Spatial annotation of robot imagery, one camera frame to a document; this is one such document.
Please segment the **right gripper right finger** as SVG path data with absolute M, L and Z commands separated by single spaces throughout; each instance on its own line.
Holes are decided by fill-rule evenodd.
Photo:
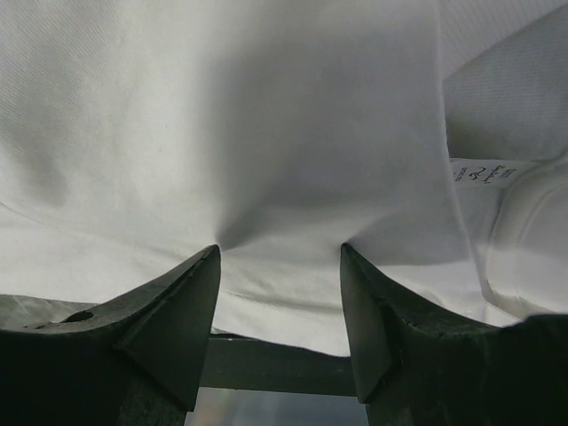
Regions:
M 373 425 L 564 425 L 567 318 L 494 327 L 442 308 L 342 245 L 343 315 Z

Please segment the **white printed t shirt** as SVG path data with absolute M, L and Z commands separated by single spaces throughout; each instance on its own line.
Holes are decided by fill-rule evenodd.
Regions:
M 16 313 L 216 244 L 215 331 L 345 356 L 344 243 L 474 320 L 566 312 L 566 2 L 2 2 Z

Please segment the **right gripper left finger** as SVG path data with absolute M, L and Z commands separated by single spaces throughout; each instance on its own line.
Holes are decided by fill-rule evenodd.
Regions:
M 3 330 L 2 424 L 183 424 L 196 403 L 220 269 L 211 245 L 62 321 Z

